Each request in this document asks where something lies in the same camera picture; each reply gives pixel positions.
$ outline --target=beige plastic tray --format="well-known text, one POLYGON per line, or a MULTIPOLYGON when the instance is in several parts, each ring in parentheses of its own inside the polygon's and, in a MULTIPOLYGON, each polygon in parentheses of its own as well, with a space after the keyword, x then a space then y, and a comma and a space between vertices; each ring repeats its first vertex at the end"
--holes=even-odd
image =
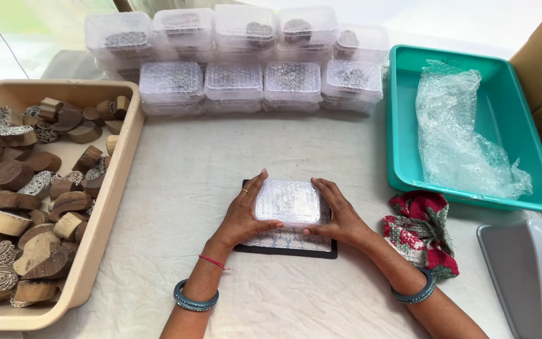
MULTIPOLYGON (((0 81, 0 107, 7 105, 12 110, 22 110, 22 112, 30 105, 39 104, 45 97, 67 101, 78 107, 86 107, 95 106, 119 95, 130 98, 131 104, 98 200, 59 301, 55 304, 34 305, 26 308, 14 308, 9 303, 1 303, 0 331, 30 331, 49 326, 69 308, 80 306, 89 299, 129 176, 144 120, 144 114, 140 109, 139 87, 134 83, 98 80, 0 81)), ((58 173, 64 175, 70 172, 89 145, 102 150, 104 152, 102 156, 107 155, 105 140, 109 132, 105 127, 103 130, 104 134, 94 143, 80 145, 73 143, 68 136, 61 136, 55 143, 36 145, 33 152, 50 151, 58 155, 62 159, 62 167, 58 173)), ((43 207, 48 202, 49 198, 44 200, 43 207)))

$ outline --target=cable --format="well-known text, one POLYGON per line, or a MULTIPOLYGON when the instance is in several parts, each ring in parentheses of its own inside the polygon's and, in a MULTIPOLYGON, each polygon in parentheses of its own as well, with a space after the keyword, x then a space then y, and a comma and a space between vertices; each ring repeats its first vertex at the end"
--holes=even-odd
POLYGON ((16 60, 16 63, 18 64, 18 66, 20 67, 20 69, 22 70, 22 72, 24 73, 24 75, 26 76, 26 78, 27 78, 27 79, 30 79, 30 78, 28 77, 28 74, 26 74, 26 72, 24 71, 24 68, 22 68, 22 65, 20 65, 20 62, 18 61, 18 58, 17 58, 16 55, 14 54, 14 51, 11 50, 10 44, 8 44, 7 41, 5 41, 5 38, 4 38, 4 36, 1 34, 1 32, 0 32, 0 37, 1 37, 1 40, 4 41, 5 46, 8 46, 8 49, 10 50, 11 55, 14 57, 14 60, 16 60))

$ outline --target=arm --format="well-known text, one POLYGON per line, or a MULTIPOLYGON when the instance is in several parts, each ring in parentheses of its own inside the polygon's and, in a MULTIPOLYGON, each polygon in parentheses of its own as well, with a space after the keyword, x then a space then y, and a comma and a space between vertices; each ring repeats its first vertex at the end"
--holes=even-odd
MULTIPOLYGON (((252 178, 244 185, 244 189, 231 203, 225 219, 215 234, 206 242, 202 255, 211 258, 223 266, 231 250, 259 232, 284 227, 281 221, 254 219, 252 206, 258 192, 267 179, 267 170, 252 178)), ((217 292, 223 269, 215 264, 199 258, 182 293, 185 297, 198 302, 212 299, 217 292)), ((175 305, 169 320, 162 329, 161 339, 203 338, 210 310, 204 312, 188 311, 175 305)))
MULTIPOLYGON (((327 225, 309 226, 303 233, 328 236, 357 247, 372 259, 399 294, 410 296, 424 288, 427 282, 424 274, 361 220, 335 183, 324 179, 311 182, 332 209, 332 220, 327 225)), ((407 307, 433 338, 488 338, 438 287, 423 302, 407 307)))

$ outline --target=woman's left hand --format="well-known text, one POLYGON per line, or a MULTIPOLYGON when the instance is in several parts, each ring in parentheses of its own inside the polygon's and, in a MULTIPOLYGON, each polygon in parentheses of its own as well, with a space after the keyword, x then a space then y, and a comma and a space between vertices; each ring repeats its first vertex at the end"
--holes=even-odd
POLYGON ((237 244, 243 243, 259 232, 284 227, 284 224, 279 220, 260 221, 254 219, 252 207, 261 190, 263 181, 267 177, 267 170, 263 169, 259 175, 244 185, 244 189, 231 202, 225 219, 211 238, 212 241, 220 243, 231 250, 237 244))

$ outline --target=woman's right hand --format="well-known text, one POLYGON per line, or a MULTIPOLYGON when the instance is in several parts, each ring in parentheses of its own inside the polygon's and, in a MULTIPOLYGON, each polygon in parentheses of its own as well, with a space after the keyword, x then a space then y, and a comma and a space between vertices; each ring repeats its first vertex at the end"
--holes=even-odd
POLYGON ((355 209, 342 195, 338 186, 325 179, 311 178, 311 182, 320 190, 332 209, 332 219, 326 225, 307 226, 302 230, 302 233, 305 235, 327 236, 355 247, 360 247, 367 242, 374 232, 355 212, 355 209))

